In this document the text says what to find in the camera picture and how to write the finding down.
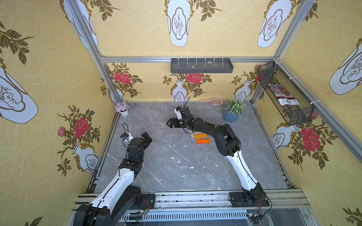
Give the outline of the red orange wooden block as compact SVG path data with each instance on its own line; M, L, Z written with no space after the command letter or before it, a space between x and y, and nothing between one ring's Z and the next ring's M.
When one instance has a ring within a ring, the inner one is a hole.
M197 144L210 144L210 139L197 139Z

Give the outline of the amber orange wooden block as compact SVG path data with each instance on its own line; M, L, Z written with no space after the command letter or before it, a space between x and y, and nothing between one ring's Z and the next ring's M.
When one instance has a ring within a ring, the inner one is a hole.
M200 133L200 134L195 135L194 137L195 137L196 140L203 139L203 138L207 137L207 134Z

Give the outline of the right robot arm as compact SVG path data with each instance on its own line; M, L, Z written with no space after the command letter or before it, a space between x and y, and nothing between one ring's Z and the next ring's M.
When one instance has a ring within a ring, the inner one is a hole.
M244 194L244 203L247 206L271 205L261 184L247 166L240 149L241 142L229 124L216 125L201 118L195 118L188 107L177 107L174 112L177 117L166 122L168 127L201 132L214 138L217 150L229 160L238 175Z

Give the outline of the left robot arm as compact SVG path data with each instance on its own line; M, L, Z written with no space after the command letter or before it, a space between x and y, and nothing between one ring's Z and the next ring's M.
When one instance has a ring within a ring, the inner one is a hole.
M81 204L75 212L74 226L114 226L132 208L141 208L142 215L154 208L155 195L143 198L141 188L132 186L142 169L144 151L151 144L152 138L144 132L136 138L124 133L122 139L129 140L127 155L119 165L115 177L90 204Z

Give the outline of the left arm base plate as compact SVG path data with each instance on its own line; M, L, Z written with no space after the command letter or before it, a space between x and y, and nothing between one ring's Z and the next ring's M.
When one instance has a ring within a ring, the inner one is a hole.
M156 199L155 194L141 194L141 200L138 205L138 208L142 209L142 210L143 209L148 209L148 210L154 209L155 199Z

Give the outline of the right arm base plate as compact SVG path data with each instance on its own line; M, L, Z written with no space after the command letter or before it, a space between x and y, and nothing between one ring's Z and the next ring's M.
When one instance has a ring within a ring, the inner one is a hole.
M231 202L232 207L270 207L270 202L265 194L231 192L228 201Z

